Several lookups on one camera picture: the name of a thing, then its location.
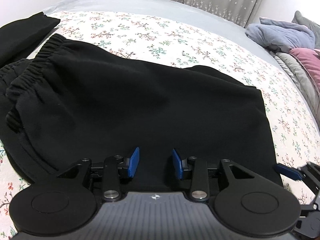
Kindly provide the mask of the black pants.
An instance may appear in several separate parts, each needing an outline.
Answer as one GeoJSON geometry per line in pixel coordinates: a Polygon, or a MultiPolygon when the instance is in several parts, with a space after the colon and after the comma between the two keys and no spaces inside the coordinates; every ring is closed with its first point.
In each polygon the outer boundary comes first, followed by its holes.
{"type": "Polygon", "coordinates": [[[31,183],[138,147],[131,190],[173,189],[173,149],[281,184],[260,90],[214,68],[125,59],[58,34],[34,59],[1,68],[1,141],[31,183]]]}

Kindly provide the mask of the floral bed sheet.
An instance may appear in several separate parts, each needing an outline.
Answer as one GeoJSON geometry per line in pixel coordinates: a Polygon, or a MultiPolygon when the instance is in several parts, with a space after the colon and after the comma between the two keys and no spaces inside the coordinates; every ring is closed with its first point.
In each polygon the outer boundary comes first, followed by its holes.
{"type": "MultiPolygon", "coordinates": [[[[319,163],[316,122],[289,76],[238,44],[200,28],[161,18],[124,12],[60,11],[60,23],[31,54],[33,59],[55,34],[97,46],[113,55],[175,68],[206,66],[261,91],[276,163],[299,167],[319,163]]],[[[281,177],[300,202],[312,193],[300,182],[281,177]]]]}

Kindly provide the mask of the grey quilt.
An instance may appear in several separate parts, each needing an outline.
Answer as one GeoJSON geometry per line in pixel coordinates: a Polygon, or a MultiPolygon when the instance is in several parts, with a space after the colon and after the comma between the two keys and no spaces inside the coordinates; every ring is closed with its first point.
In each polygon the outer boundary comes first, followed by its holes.
{"type": "Polygon", "coordinates": [[[295,56],[282,52],[271,52],[271,55],[304,96],[319,126],[319,90],[315,81],[313,81],[303,64],[295,56]]]}

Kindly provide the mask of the pink pillow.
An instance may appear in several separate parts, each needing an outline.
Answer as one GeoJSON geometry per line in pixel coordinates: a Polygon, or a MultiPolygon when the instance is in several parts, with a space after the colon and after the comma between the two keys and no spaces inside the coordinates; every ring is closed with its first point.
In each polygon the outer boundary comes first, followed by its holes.
{"type": "Polygon", "coordinates": [[[289,51],[298,66],[294,69],[294,74],[305,90],[314,91],[319,94],[319,53],[308,48],[294,48],[289,51]]]}

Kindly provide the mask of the blue grey crumpled garment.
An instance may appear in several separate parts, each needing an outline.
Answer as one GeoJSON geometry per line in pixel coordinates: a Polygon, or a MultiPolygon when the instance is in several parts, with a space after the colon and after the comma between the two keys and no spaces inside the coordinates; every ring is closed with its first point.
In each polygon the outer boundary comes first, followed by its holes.
{"type": "Polygon", "coordinates": [[[260,18],[259,23],[247,26],[245,34],[263,48],[274,52],[288,53],[294,48],[315,49],[315,35],[306,26],[260,18]]]}

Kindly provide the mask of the grey pillow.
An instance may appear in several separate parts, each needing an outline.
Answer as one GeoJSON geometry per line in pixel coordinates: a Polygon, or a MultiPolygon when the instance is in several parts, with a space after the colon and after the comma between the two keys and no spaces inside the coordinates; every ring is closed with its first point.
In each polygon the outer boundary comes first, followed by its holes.
{"type": "Polygon", "coordinates": [[[300,11],[296,11],[294,18],[292,20],[292,23],[305,25],[308,27],[311,31],[313,31],[314,34],[319,34],[319,24],[305,18],[302,16],[300,11]]]}

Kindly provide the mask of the folded black garment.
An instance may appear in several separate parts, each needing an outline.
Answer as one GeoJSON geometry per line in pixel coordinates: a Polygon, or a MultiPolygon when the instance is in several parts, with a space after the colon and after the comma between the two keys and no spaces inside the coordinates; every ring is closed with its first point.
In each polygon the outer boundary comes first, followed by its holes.
{"type": "Polygon", "coordinates": [[[39,12],[1,27],[1,66],[27,57],[60,23],[39,12]]]}

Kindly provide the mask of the grey blue bed blanket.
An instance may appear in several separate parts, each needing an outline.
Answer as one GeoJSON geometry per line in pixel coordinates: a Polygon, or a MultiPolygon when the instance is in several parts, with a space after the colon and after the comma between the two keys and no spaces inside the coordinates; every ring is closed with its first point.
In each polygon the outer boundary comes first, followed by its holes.
{"type": "Polygon", "coordinates": [[[271,50],[263,48],[245,34],[246,29],[219,16],[170,0],[63,0],[44,10],[46,15],[60,11],[117,11],[158,16],[183,22],[223,36],[254,55],[281,68],[271,50]]]}

